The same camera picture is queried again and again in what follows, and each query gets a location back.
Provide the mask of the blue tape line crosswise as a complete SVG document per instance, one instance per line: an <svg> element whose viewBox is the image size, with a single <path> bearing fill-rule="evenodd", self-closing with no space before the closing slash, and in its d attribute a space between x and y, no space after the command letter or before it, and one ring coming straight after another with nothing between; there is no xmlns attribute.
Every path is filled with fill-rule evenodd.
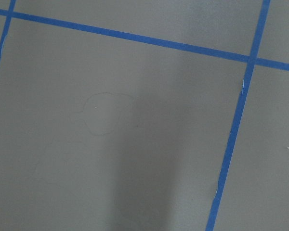
<svg viewBox="0 0 289 231"><path fill-rule="evenodd" d="M52 26L57 26L57 27L63 27L63 28L77 30L77 31L89 32L93 34L114 37L114 38L119 38L119 39L125 39L125 40L130 40L130 41L135 41L135 42L140 42L140 43L145 43L145 44L150 44L150 45L156 45L156 46L161 46L161 47L180 50L180 51L188 51L192 53L218 57L218 58L242 62L242 63L247 63L248 60L250 59L248 55L243 55L239 53L211 49L211 48L195 46L195 45L169 41L169 40L164 40L164 39L152 38L148 36L136 35L136 34L126 33L126 32L121 32L121 31L116 31L116 30L111 30L111 29L106 29L106 28L101 28L101 27L96 27L96 26L83 25L83 24L78 24L78 23L64 21L64 20L31 15L31 14L26 14L26 13L19 13L19 12L10 13L8 10L4 10L4 9L0 9L0 15L11 16L12 18L16 18L16 19L22 19L26 21L37 22L37 23L42 23L42 24L47 24L47 25L52 25Z"/></svg>

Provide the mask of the blue tape line lengthwise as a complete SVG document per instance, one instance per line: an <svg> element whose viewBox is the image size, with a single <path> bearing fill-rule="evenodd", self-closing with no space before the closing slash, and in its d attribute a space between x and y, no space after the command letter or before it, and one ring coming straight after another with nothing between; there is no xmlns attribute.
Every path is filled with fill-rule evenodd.
<svg viewBox="0 0 289 231"><path fill-rule="evenodd" d="M227 146L224 152L223 162L221 165L221 170L220 170L219 178L217 181L216 193L211 204L208 221L205 227L205 230L207 231L214 230L220 203L221 203L222 196L223 196L224 187L225 187L226 180L227 180L228 171L229 171L231 160L232 160L234 147L236 144L236 139L237 139L241 119L242 119L244 108L245 108L245 103L246 103L249 88L250 88L250 83L252 80L252 75L253 75L254 68L256 65L256 59L258 57L260 44L261 44L262 37L263 37L263 32L264 32L268 12L269 12L270 3L271 2L269 0L263 0L261 4L261 10L260 10L259 18L257 21L257 26L256 26L256 30L253 36L252 46L250 49L250 54L248 57L248 61L247 61L247 65L246 65L246 69L245 69L245 73L244 73L244 77L242 81L241 92L238 96L236 110L234 113L233 122L231 125L231 129L230 129L230 133L229 133L229 137L227 141Z"/></svg>

